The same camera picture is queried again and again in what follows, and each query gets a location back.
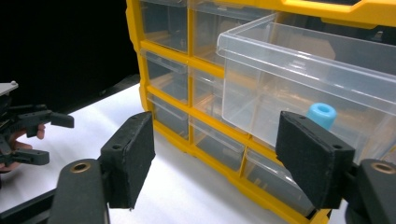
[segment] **blue plastic part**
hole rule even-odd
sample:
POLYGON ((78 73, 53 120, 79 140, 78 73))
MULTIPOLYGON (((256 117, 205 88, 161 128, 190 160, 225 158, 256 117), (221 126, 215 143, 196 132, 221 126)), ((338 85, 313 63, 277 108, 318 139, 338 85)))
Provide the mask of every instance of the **blue plastic part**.
POLYGON ((337 117, 337 111, 330 105, 315 103, 309 107, 306 116, 324 129, 330 130, 337 117))

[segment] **plastic storage cabinet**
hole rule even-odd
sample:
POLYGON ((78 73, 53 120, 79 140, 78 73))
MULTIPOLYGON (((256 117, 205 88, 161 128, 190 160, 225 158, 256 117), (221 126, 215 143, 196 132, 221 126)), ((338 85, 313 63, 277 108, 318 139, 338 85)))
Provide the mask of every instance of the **plastic storage cabinet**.
POLYGON ((274 146, 281 110, 331 105, 330 132, 381 159, 396 139, 396 47, 329 35, 263 18, 225 32, 223 117, 274 146))
POLYGON ((395 3, 127 0, 127 5, 142 106, 154 112, 155 130, 287 222, 325 223, 329 210, 313 209, 276 159, 270 145, 279 109, 304 114, 311 104, 324 102, 339 112, 331 131, 354 147, 392 145, 396 96, 386 91, 395 90, 393 48, 276 24, 268 16, 280 10, 344 25, 396 26, 395 3))

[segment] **table surface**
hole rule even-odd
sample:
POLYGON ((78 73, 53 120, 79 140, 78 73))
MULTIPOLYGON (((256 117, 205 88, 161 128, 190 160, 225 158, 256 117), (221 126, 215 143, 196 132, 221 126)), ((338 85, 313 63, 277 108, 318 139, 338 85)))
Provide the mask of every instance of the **table surface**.
MULTIPOLYGON (((100 148, 134 114, 143 112, 139 85, 84 107, 71 115, 75 128, 46 125, 43 140, 21 137, 46 150, 44 166, 23 164, 2 175, 0 212, 56 188, 64 166, 81 159, 97 159, 100 148)), ((285 223, 240 193, 225 177, 181 152, 154 133, 153 160, 135 210, 110 209, 111 223, 285 223)), ((330 223, 345 223, 343 210, 333 211, 330 223)))

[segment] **screw hole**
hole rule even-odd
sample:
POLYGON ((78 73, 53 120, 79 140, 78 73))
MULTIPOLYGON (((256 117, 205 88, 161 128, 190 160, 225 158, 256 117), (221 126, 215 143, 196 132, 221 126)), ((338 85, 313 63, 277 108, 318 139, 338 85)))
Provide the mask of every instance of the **screw hole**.
POLYGON ((73 173, 82 173, 90 169, 91 165, 87 162, 79 163, 71 168, 71 172, 73 173))
POLYGON ((113 149, 120 149, 120 148, 121 148, 120 144, 116 144, 116 145, 113 146, 113 149))
POLYGON ((388 174, 388 175, 396 174, 396 170, 387 164, 375 162, 372 164, 372 166, 374 169, 384 174, 388 174))

